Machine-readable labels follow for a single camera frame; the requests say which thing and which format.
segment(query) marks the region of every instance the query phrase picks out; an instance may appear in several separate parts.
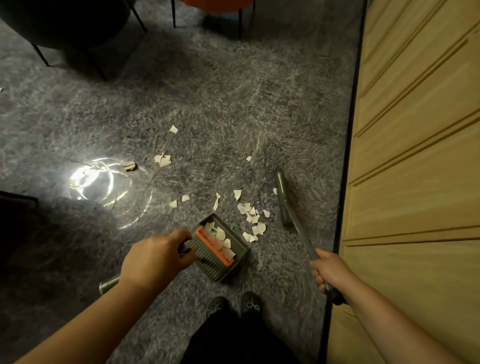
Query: person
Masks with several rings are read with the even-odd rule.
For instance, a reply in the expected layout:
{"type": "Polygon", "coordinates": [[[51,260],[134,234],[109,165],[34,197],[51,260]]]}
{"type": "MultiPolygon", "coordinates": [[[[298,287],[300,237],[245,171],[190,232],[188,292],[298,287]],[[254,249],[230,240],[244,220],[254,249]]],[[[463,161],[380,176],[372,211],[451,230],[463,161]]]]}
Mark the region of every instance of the person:
{"type": "MultiPolygon", "coordinates": [[[[121,267],[120,281],[72,321],[36,346],[17,364],[100,364],[176,275],[195,260],[195,249],[180,256],[191,235],[175,230],[134,244],[121,267]]],[[[336,287],[388,364],[465,363],[360,280],[334,253],[317,249],[312,274],[320,289],[336,287]]],[[[190,363],[298,363],[292,351],[262,320],[262,302],[246,292],[238,317],[223,297],[207,307],[206,321],[192,336],[181,360],[190,363]],[[228,345],[218,345],[228,335],[228,345]]]]}

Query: person's right arm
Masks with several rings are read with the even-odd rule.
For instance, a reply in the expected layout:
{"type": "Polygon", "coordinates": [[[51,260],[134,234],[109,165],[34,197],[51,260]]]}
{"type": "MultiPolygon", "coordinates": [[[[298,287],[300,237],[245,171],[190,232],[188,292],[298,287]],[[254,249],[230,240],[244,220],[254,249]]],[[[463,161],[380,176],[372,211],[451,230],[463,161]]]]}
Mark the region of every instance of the person's right arm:
{"type": "Polygon", "coordinates": [[[312,262],[312,275],[320,289],[324,292],[328,282],[344,295],[387,364],[466,363],[357,277],[338,255],[316,251],[320,259],[312,262]]]}

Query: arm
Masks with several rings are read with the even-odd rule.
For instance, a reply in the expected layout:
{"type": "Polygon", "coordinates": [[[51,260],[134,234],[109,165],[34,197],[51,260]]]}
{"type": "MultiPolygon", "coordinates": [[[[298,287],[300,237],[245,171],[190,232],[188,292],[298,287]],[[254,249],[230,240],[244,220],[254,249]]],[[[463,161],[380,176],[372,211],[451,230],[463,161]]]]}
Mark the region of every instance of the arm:
{"type": "Polygon", "coordinates": [[[191,238],[175,230],[134,244],[119,283],[16,364],[105,363],[154,299],[193,263],[195,250],[178,254],[178,246],[191,238]]]}
{"type": "Polygon", "coordinates": [[[334,253],[316,249],[312,275],[324,291],[324,281],[344,295],[358,320],[388,364],[465,364],[430,336],[377,290],[358,278],[334,253]]]}

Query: person's left arm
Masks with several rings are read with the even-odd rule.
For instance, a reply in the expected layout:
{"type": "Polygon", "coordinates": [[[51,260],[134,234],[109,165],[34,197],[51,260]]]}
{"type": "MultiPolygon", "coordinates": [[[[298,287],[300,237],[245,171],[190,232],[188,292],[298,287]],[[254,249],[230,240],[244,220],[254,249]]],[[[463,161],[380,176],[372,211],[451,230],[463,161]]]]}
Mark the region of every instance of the person's left arm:
{"type": "Polygon", "coordinates": [[[134,244],[122,264],[119,283],[16,364],[101,364],[176,275],[195,260],[179,256],[191,239],[176,230],[134,244]]]}

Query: orange chair seat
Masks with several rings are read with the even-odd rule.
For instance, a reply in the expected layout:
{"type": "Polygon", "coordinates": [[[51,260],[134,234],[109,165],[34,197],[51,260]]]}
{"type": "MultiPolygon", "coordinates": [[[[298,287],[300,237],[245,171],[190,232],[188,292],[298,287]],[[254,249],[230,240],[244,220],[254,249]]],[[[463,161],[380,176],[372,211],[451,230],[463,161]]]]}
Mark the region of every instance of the orange chair seat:
{"type": "Polygon", "coordinates": [[[253,3],[253,0],[181,0],[185,4],[203,10],[209,14],[237,12],[253,3]]]}

